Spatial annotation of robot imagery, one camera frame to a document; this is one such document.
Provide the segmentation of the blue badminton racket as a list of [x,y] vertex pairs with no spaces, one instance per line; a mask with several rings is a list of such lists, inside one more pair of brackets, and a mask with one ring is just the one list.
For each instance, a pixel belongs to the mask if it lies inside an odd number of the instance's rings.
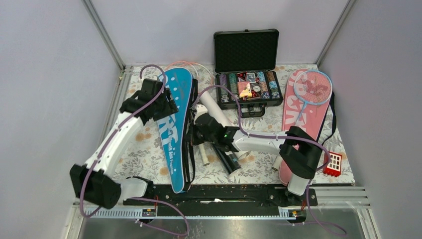
[[198,149],[199,149],[199,152],[200,152],[200,156],[201,156],[203,166],[208,166],[210,164],[210,161],[209,161],[208,156],[207,156],[205,144],[202,143],[202,144],[198,145]]

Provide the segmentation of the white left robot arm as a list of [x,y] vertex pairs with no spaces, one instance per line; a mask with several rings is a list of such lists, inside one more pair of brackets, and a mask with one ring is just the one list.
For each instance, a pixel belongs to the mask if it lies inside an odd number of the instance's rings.
[[136,198],[147,205],[154,200],[153,189],[146,179],[129,177],[114,181],[112,176],[129,142],[149,120],[157,121],[178,108],[171,91],[159,80],[144,79],[141,89],[123,101],[110,132],[83,165],[74,164],[70,177],[76,197],[100,208],[111,209],[117,203]]

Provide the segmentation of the white cardboard tube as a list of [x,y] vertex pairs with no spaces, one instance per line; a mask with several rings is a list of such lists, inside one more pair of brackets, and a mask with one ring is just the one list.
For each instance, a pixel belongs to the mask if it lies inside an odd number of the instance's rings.
[[[208,91],[204,91],[201,96],[198,96],[198,104],[202,104],[206,106],[208,109],[207,114],[213,117],[219,124],[222,126],[234,126],[238,127],[237,125],[233,124],[227,116],[223,113],[219,105],[213,99],[211,94]],[[200,117],[199,115],[195,115],[194,118],[194,125],[198,126],[197,119]]]

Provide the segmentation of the blue racket cover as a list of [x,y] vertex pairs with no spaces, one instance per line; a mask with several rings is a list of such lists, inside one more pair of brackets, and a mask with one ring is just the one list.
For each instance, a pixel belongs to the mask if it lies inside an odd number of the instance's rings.
[[198,82],[191,72],[177,67],[165,72],[166,89],[171,91],[178,112],[158,120],[159,134],[170,175],[171,186],[176,194],[187,192],[195,178],[194,149],[188,142],[192,117],[192,105],[197,98]]

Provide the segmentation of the black shuttlecock tube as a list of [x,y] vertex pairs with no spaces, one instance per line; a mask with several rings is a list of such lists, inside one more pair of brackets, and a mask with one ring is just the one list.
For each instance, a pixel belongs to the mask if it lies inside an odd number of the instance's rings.
[[237,170],[241,169],[238,159],[234,153],[227,154],[226,152],[217,148],[214,144],[211,146],[229,176]]

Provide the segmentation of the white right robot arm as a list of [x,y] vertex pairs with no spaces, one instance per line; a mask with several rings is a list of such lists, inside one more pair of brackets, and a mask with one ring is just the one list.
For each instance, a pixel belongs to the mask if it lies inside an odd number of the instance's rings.
[[321,156],[330,159],[329,151],[297,126],[281,132],[245,131],[238,126],[223,126],[204,113],[195,117],[194,130],[195,145],[209,142],[224,152],[257,151],[280,156],[292,173],[285,192],[292,205],[305,199]]

